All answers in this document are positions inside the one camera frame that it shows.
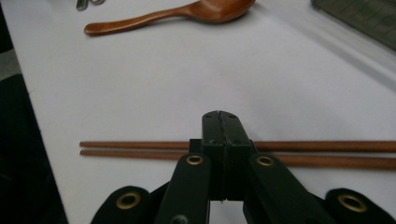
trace pair of chopsticks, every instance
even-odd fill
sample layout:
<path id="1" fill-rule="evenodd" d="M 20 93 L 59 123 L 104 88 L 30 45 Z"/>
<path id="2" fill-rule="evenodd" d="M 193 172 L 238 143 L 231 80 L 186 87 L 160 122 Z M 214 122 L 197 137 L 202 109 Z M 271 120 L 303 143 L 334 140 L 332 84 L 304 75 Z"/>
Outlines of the pair of chopsticks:
<path id="1" fill-rule="evenodd" d="M 189 142 L 80 142 L 79 145 L 85 147 L 80 151 L 80 155 L 84 156 L 152 160 L 178 160 L 188 152 L 189 148 Z M 396 141 L 254 142 L 254 145 L 260 152 L 274 152 L 287 166 L 396 170 L 396 158 L 284 154 L 284 152 L 394 153 Z"/>

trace wooden chopstick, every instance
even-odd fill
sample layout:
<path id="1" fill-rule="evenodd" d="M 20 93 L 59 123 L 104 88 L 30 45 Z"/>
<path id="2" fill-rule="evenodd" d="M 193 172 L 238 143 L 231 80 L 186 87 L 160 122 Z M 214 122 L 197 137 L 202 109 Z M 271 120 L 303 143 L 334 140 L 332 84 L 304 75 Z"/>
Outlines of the wooden chopstick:
<path id="1" fill-rule="evenodd" d="M 186 152 L 151 152 L 151 151 L 114 151 L 82 149 L 80 155 L 122 157 L 152 160 L 178 160 Z M 298 167 L 331 167 L 350 169 L 396 170 L 394 158 L 365 158 L 365 157 L 338 157 L 338 156 L 305 156 L 305 155 L 277 155 L 287 166 Z"/>
<path id="2" fill-rule="evenodd" d="M 189 142 L 80 142 L 81 147 L 188 149 Z M 254 142 L 259 151 L 396 152 L 396 141 Z"/>

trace white table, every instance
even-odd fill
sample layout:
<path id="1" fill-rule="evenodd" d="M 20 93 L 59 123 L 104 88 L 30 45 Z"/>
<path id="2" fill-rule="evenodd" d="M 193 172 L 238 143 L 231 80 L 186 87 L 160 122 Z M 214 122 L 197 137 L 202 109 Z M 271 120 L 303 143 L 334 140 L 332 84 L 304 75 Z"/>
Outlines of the white table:
<path id="1" fill-rule="evenodd" d="M 252 140 L 395 140 L 396 54 L 308 0 L 258 0 L 240 20 L 170 19 L 118 35 L 83 34 L 188 0 L 1 0 L 70 223 L 89 223 L 115 189 L 154 190 L 175 161 L 80 157 L 81 140 L 189 140 L 201 116 L 237 115 Z M 365 194 L 396 217 L 396 174 L 292 172 L 319 197 Z M 212 203 L 211 223 L 244 223 L 241 203 Z"/>

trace spoon handle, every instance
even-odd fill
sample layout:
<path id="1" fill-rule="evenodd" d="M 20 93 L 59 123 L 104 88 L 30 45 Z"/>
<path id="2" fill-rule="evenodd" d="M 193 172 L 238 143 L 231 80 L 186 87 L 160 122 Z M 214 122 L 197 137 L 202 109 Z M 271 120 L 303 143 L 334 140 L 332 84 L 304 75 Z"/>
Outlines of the spoon handle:
<path id="1" fill-rule="evenodd" d="M 90 23 L 85 26 L 86 35 L 111 35 L 115 33 L 131 31 L 136 28 L 147 25 L 151 22 L 158 21 L 169 17 L 187 16 L 189 13 L 188 6 L 176 7 L 162 11 L 152 12 L 144 16 L 132 18 L 125 21 L 110 21 Z"/>

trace wooden spoon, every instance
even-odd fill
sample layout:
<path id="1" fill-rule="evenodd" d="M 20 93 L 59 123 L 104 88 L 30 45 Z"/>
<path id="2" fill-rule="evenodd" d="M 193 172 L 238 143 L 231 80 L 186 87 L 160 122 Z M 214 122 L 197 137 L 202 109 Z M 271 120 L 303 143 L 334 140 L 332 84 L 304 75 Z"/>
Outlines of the wooden spoon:
<path id="1" fill-rule="evenodd" d="M 85 26 L 87 35 L 110 35 L 130 31 L 151 22 L 169 17 L 187 17 L 198 21 L 221 23 L 245 14 L 255 0 L 201 0 L 184 7 L 176 7 L 125 21 L 91 23 Z"/>

